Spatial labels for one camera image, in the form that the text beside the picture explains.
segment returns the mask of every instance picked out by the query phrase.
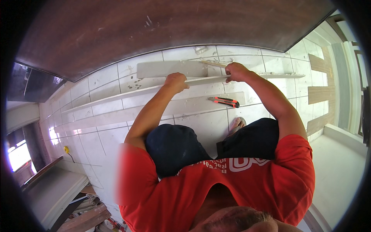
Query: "tiled floor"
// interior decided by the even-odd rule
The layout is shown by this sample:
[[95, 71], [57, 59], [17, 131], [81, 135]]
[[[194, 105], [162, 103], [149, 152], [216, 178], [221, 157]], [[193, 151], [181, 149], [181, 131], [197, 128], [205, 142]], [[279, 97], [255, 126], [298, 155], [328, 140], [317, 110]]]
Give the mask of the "tiled floor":
[[[40, 104], [41, 128], [43, 137], [52, 158], [61, 155], [64, 159], [59, 166], [70, 171], [86, 174], [101, 200], [109, 207], [115, 217], [120, 217], [117, 205], [108, 197], [109, 189], [105, 188], [104, 161], [115, 163], [118, 158], [118, 145], [122, 143], [132, 122], [83, 128], [79, 130], [54, 133], [54, 127], [75, 120], [91, 117], [123, 108], [144, 105], [154, 94], [146, 94], [117, 100], [92, 108], [82, 109], [61, 115], [61, 112], [98, 99], [130, 91], [130, 86], [140, 83], [144, 88], [158, 85], [163, 79], [139, 80], [136, 77], [137, 63], [168, 60], [200, 60], [214, 59], [217, 61], [235, 61], [244, 64], [255, 72], [275, 72], [305, 74], [300, 79], [269, 79], [275, 84], [298, 110], [306, 127], [307, 122], [320, 117], [328, 111], [328, 102], [308, 105], [308, 87], [324, 86], [323, 75], [311, 70], [308, 53], [321, 56], [321, 47], [304, 39], [287, 53], [273, 52], [258, 48], [238, 46], [208, 46], [208, 50], [200, 55], [193, 47], [171, 49], [151, 53], [122, 61], [106, 67], [78, 83], [65, 93], [58, 101]], [[212, 75], [223, 75], [224, 69], [214, 68]], [[272, 117], [262, 105], [253, 89], [246, 83], [214, 83], [192, 86], [177, 94], [174, 99], [200, 97], [205, 95], [245, 92], [246, 104], [238, 109], [219, 110], [189, 115], [163, 116], [161, 123], [180, 124], [193, 128], [198, 139], [207, 152], [215, 157], [215, 143], [223, 140], [229, 130], [229, 125], [237, 116], [243, 116], [247, 123], [262, 117]], [[310, 136], [309, 140], [321, 135], [321, 131]], [[63, 146], [68, 146], [72, 158], [63, 152]]]

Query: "wall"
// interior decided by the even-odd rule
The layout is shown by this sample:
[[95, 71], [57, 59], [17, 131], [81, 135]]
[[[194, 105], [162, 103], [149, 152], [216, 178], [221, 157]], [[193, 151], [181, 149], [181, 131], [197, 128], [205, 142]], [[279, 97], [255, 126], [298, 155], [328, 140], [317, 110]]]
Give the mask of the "wall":
[[6, 112], [6, 132], [21, 128], [40, 119], [39, 105], [24, 105]]
[[349, 207], [365, 167], [366, 147], [349, 134], [326, 126], [324, 134], [311, 142], [316, 172], [313, 205], [332, 229]]

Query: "chin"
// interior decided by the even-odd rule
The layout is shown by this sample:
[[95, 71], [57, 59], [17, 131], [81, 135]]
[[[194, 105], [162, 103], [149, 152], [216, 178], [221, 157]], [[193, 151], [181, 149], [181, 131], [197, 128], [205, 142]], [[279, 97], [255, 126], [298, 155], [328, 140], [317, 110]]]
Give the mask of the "chin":
[[220, 209], [190, 232], [294, 232], [298, 228], [275, 220], [270, 214], [251, 207]]

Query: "foot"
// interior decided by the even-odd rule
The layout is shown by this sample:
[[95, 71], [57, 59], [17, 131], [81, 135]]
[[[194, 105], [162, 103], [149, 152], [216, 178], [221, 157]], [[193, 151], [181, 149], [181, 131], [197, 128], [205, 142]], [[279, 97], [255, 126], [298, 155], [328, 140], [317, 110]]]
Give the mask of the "foot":
[[246, 121], [242, 117], [238, 117], [234, 120], [231, 130], [229, 131], [227, 137], [232, 136], [236, 131], [246, 126]]

